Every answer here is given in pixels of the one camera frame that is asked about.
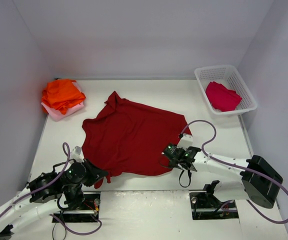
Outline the dark red t shirt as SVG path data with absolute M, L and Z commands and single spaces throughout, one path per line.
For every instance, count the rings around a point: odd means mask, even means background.
M 82 123 L 84 157 L 108 175 L 94 187 L 123 173 L 159 176 L 171 172 L 162 155 L 168 144 L 177 144 L 187 121 L 182 114 L 121 98 L 113 92 L 96 118 Z

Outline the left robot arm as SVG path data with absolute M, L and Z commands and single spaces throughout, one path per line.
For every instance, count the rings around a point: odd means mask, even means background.
M 8 202 L 0 206 L 0 239 L 16 229 L 58 211 L 80 209 L 86 199 L 82 187 L 91 187 L 108 172 L 88 160 L 63 162 L 61 172 L 41 173 Z

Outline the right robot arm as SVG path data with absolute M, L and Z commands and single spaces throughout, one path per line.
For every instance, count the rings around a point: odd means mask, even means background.
M 283 178 L 262 157 L 253 155 L 250 159 L 230 158 L 189 146 L 180 147 L 170 143 L 162 151 L 169 161 L 169 168 L 187 172 L 216 174 L 229 180 L 215 179 L 203 187 L 205 200 L 211 206 L 217 206 L 230 200 L 249 200 L 266 208 L 273 208 Z

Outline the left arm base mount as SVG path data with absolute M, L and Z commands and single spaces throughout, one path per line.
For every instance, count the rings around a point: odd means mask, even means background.
M 96 223 L 99 219 L 101 193 L 86 192 L 85 202 L 77 210 L 54 212 L 53 214 L 64 223 Z

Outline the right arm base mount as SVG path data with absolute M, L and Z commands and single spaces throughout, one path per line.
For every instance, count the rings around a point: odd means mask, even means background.
M 224 204 L 214 196 L 215 187 L 220 183 L 214 180 L 206 184 L 202 191 L 189 193 L 191 216 L 194 221 L 238 219 L 239 214 L 234 201 Z

